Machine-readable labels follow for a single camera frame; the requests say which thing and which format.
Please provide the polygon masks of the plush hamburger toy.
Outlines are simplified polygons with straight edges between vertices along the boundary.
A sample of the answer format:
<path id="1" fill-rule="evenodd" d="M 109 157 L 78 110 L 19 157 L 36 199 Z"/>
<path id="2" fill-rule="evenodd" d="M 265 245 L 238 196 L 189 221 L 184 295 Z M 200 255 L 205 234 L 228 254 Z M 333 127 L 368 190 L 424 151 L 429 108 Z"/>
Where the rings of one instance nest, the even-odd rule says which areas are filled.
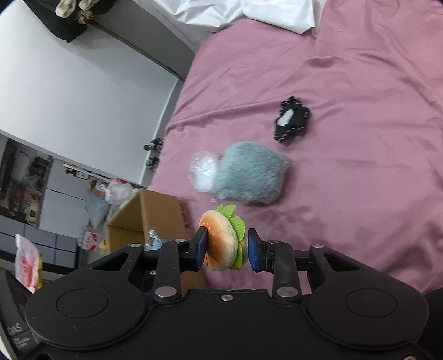
<path id="1" fill-rule="evenodd" d="M 220 204 L 200 218 L 199 226 L 207 228 L 209 236 L 204 263 L 213 271 L 238 271 L 248 261 L 246 223 L 235 210 L 234 204 Z"/>

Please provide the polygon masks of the brown cardboard box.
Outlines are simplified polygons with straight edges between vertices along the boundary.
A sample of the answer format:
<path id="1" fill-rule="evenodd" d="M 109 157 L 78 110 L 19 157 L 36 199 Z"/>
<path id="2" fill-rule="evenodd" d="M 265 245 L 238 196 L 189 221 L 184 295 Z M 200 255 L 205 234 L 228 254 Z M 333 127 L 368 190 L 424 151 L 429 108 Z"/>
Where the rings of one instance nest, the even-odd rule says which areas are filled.
<path id="1" fill-rule="evenodd" d="M 106 244 L 111 253 L 135 243 L 146 248 L 154 236 L 165 242 L 178 241 L 178 266 L 181 293 L 189 289 L 206 289 L 209 285 L 202 271 L 192 266 L 194 231 L 186 204 L 177 197 L 140 190 L 116 212 L 106 225 Z"/>

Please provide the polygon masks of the grey fluffy plush toy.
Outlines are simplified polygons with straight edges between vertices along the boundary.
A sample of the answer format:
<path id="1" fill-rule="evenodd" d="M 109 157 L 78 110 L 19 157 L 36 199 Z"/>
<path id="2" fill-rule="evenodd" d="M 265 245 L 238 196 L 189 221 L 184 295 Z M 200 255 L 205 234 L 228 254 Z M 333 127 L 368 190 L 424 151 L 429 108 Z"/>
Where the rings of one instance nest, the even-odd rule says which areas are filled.
<path id="1" fill-rule="evenodd" d="M 223 155 L 209 151 L 194 155 L 189 166 L 193 188 L 217 200 L 271 204 L 282 195 L 290 161 L 255 142 L 230 145 Z"/>

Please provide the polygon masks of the black white plush toy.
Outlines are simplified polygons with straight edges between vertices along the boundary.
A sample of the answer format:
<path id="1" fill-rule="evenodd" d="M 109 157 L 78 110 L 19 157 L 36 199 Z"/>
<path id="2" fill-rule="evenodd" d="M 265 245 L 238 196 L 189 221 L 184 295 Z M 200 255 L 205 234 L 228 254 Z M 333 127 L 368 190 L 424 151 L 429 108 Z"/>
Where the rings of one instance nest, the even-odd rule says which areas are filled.
<path id="1" fill-rule="evenodd" d="M 295 137 L 303 137 L 308 129 L 310 109 L 295 97 L 280 103 L 279 116 L 275 120 L 274 140 L 283 143 Z"/>

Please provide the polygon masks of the white plastic bag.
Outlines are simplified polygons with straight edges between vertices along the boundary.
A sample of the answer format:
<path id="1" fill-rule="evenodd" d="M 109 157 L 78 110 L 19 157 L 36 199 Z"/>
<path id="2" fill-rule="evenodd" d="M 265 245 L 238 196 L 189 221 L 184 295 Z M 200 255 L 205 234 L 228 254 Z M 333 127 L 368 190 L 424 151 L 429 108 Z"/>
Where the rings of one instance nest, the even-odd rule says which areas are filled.
<path id="1" fill-rule="evenodd" d="M 106 186 L 105 200 L 114 206 L 123 206 L 129 202 L 139 191 L 139 188 L 133 187 L 128 181 L 114 178 Z"/>

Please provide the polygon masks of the pink bed sheet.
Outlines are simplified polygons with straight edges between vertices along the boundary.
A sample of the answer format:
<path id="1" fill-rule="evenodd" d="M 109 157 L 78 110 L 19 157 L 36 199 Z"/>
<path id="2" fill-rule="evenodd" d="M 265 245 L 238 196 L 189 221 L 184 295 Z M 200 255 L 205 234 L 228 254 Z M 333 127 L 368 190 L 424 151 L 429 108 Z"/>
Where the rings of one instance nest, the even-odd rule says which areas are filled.
<path id="1" fill-rule="evenodd" d="M 274 140 L 280 103 L 310 109 L 303 137 Z M 328 1 L 317 36 L 242 19 L 198 50 L 150 189 L 214 209 L 195 154 L 240 141 L 290 161 L 282 196 L 236 213 L 263 240 L 314 243 L 421 292 L 442 286 L 442 4 Z"/>

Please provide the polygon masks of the white cloth cover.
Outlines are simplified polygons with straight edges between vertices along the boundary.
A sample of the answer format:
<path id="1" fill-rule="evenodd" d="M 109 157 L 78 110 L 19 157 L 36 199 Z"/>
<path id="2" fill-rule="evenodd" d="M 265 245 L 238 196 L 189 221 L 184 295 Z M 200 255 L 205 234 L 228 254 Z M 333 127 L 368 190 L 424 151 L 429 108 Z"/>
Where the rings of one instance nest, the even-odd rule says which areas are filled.
<path id="1" fill-rule="evenodd" d="M 248 18 L 295 32 L 316 29 L 325 1 L 313 0 L 218 0 L 137 1 L 139 6 L 174 25 L 217 32 L 239 19 Z"/>

